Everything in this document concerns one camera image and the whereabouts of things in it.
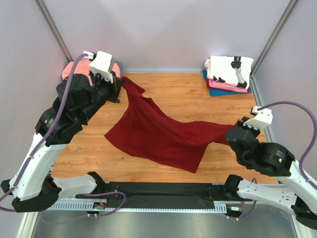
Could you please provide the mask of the dark red t-shirt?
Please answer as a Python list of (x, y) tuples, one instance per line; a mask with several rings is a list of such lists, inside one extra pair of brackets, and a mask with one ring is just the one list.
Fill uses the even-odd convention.
[(128, 108), (105, 138), (124, 153), (195, 173), (207, 146), (227, 145), (230, 124), (179, 122), (168, 117), (145, 89), (125, 77)]

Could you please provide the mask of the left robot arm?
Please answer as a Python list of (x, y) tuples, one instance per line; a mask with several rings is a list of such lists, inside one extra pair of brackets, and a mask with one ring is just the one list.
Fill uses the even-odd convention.
[(56, 158), (82, 131), (94, 114), (110, 101), (119, 103), (122, 77), (114, 72), (108, 82), (100, 74), (90, 81), (84, 74), (70, 74), (57, 85), (57, 98), (43, 112), (35, 126), (33, 142), (27, 156), (12, 179), (1, 182), (6, 195), (13, 195), (12, 212), (40, 212), (58, 200), (69, 197), (99, 199), (106, 184), (96, 172), (81, 177), (53, 178)]

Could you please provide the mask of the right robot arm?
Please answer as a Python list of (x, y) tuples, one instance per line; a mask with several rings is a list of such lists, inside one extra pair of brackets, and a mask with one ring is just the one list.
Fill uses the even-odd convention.
[(273, 177), (288, 190), (260, 186), (237, 175), (229, 175), (223, 194), (229, 200), (252, 199), (284, 210), (295, 216), (302, 225), (317, 228), (317, 190), (311, 178), (300, 173), (299, 162), (284, 146), (273, 142), (259, 142), (260, 130), (246, 126), (247, 117), (237, 121), (225, 134), (238, 164), (249, 170)]

